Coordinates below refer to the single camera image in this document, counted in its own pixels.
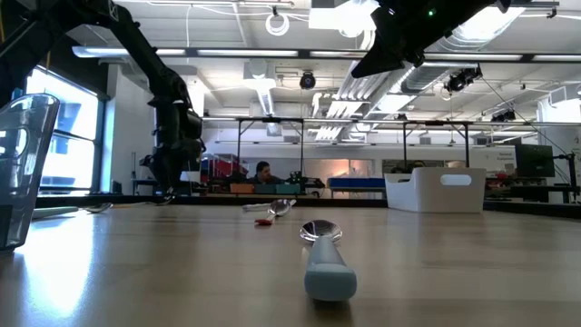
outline man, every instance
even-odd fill
[[[284,181],[271,175],[271,166],[267,162],[259,162],[256,165],[256,175],[250,179],[253,184],[282,184]]]

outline computer screen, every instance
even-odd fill
[[[518,177],[555,177],[553,148],[548,145],[515,145]]]

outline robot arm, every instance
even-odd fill
[[[184,164],[204,150],[202,119],[193,112],[186,83],[156,54],[131,14],[111,0],[51,0],[29,13],[27,21],[0,45],[0,105],[68,31],[79,25],[110,29],[149,80],[155,108],[155,147],[140,163],[172,193]]]

